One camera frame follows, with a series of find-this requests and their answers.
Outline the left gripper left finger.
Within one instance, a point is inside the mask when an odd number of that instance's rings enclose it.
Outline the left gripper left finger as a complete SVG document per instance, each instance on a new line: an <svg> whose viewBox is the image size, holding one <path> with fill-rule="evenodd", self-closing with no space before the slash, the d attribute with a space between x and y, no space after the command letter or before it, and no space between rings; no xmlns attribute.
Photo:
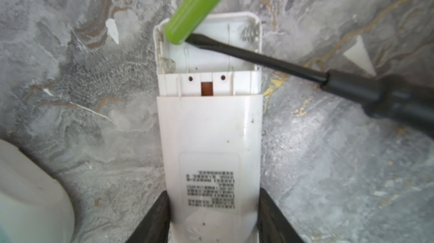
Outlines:
<svg viewBox="0 0 434 243"><path fill-rule="evenodd" d="M126 243L168 243L170 223L170 199L163 191Z"/></svg>

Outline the green AAA battery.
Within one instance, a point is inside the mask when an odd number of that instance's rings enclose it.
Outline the green AAA battery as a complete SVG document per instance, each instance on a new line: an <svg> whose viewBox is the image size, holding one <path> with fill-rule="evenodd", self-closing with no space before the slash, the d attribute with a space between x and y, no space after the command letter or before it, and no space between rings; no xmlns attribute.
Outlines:
<svg viewBox="0 0 434 243"><path fill-rule="evenodd" d="M183 0L164 28L173 45L180 45L222 0Z"/></svg>

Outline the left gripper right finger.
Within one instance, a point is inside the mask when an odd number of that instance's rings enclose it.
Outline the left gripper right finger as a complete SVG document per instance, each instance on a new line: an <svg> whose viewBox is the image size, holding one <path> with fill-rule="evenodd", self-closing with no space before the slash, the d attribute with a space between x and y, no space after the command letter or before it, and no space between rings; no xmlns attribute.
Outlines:
<svg viewBox="0 0 434 243"><path fill-rule="evenodd" d="M264 188L259 191L257 229L259 243L304 243Z"/></svg>

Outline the white remote with yellow sticker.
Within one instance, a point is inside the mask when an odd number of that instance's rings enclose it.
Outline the white remote with yellow sticker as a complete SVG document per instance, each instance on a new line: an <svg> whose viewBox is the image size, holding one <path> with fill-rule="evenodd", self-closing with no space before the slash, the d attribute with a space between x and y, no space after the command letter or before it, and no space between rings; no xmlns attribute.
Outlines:
<svg viewBox="0 0 434 243"><path fill-rule="evenodd" d="M172 239L256 243L261 178L258 65L153 30L157 108Z"/></svg>

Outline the red handled screwdriver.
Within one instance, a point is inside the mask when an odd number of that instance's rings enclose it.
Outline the red handled screwdriver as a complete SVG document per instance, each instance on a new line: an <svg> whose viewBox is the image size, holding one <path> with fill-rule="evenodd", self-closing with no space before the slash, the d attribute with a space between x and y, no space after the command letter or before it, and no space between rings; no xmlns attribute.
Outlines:
<svg viewBox="0 0 434 243"><path fill-rule="evenodd" d="M186 42L202 50L226 54L316 82L323 91L360 104L371 118L390 119L430 137L434 135L433 88L416 85L402 76L391 74L372 79L340 71L324 73L227 45L201 34L191 34Z"/></svg>

